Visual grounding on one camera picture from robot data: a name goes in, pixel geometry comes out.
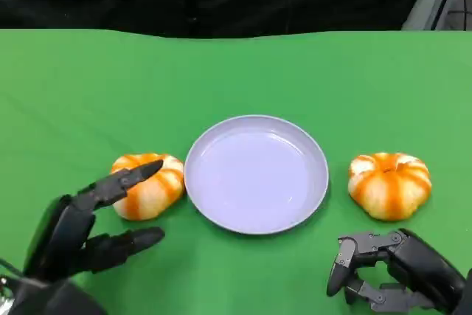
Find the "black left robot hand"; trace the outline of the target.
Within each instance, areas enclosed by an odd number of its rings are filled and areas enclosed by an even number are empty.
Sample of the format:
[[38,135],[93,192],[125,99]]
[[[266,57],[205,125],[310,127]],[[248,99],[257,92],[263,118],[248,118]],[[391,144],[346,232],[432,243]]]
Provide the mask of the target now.
[[30,244],[24,276],[45,283],[81,272],[94,274],[122,265],[159,243],[165,236],[158,226],[128,230],[120,235],[89,235],[94,212],[124,199],[128,191],[148,180],[163,166],[161,159],[106,176],[76,195],[56,198],[44,213]]

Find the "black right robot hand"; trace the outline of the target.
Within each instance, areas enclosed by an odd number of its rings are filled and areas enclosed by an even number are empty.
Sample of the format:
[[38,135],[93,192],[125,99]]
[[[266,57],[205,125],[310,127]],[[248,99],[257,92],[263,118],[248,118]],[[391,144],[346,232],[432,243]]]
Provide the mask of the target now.
[[[413,308],[442,314],[471,311],[471,277],[463,276],[413,231],[363,232],[341,236],[338,243],[327,281],[329,297],[342,291],[347,304],[363,300],[372,311],[384,314],[407,314]],[[378,262],[386,264],[395,281],[375,288],[361,279],[358,270]]]

